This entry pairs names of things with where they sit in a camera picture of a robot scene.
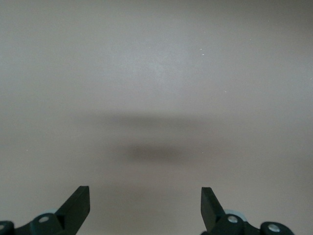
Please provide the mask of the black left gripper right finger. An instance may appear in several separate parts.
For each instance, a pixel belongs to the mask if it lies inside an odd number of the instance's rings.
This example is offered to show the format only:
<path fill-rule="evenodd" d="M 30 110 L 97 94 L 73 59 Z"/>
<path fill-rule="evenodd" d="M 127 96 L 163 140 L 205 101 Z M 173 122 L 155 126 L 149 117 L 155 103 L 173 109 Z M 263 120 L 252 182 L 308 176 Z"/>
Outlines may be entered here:
<path fill-rule="evenodd" d="M 234 210 L 224 210 L 210 187 L 201 188 L 201 216 L 206 227 L 203 235 L 292 235 L 287 226 L 272 221 L 259 228 L 249 224 L 246 217 Z"/>

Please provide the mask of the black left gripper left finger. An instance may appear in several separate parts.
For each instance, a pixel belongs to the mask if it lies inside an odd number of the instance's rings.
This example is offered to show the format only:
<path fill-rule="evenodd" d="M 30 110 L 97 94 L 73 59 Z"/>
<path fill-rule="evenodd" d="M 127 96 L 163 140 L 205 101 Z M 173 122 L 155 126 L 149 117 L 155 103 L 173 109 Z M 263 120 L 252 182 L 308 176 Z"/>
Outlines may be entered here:
<path fill-rule="evenodd" d="M 56 212 L 38 215 L 18 228 L 12 221 L 1 221 L 0 233 L 2 235 L 75 235 L 89 212 L 89 187 L 79 186 Z"/>

